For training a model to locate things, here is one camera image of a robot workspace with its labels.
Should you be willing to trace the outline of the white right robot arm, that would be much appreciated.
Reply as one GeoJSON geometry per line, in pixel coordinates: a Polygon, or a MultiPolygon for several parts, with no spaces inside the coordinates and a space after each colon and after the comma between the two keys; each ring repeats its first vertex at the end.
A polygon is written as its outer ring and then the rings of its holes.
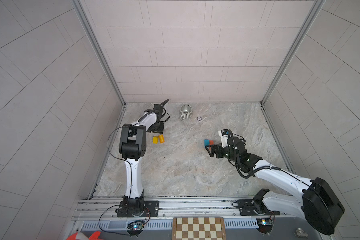
{"type": "Polygon", "coordinates": [[[280,195],[268,189],[259,190],[250,204],[255,214],[285,213],[306,220],[321,234],[334,234],[345,208],[325,180],[300,177],[274,166],[249,153],[243,138],[223,135],[221,140],[220,144],[205,146],[210,157],[227,159],[244,179],[256,177],[287,192],[280,195]]]}

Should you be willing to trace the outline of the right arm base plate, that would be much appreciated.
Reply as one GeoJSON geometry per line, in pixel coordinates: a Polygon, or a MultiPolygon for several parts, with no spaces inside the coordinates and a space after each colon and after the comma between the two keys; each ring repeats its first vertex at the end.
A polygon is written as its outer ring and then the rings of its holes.
{"type": "Polygon", "coordinates": [[[279,216],[279,211],[270,211],[260,201],[236,200],[232,203],[237,208],[241,216],[279,216]]]}

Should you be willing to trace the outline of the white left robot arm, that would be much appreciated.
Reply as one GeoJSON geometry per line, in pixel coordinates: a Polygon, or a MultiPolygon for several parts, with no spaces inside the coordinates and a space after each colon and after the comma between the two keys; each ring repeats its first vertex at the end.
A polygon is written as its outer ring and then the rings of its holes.
{"type": "Polygon", "coordinates": [[[119,153],[126,165],[127,189],[120,208],[127,214],[139,216],[145,211],[140,163],[147,150],[147,133],[164,132],[164,123],[168,120],[162,118],[166,114],[165,105],[169,101],[167,99],[155,104],[152,109],[145,110],[137,121],[121,127],[119,153]]]}

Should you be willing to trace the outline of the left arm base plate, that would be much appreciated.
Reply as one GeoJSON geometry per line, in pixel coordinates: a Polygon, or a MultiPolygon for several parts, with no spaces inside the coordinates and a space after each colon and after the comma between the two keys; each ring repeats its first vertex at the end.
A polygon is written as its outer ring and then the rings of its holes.
{"type": "Polygon", "coordinates": [[[159,201],[142,201],[140,199],[123,199],[115,210],[118,218],[157,217],[159,201]]]}

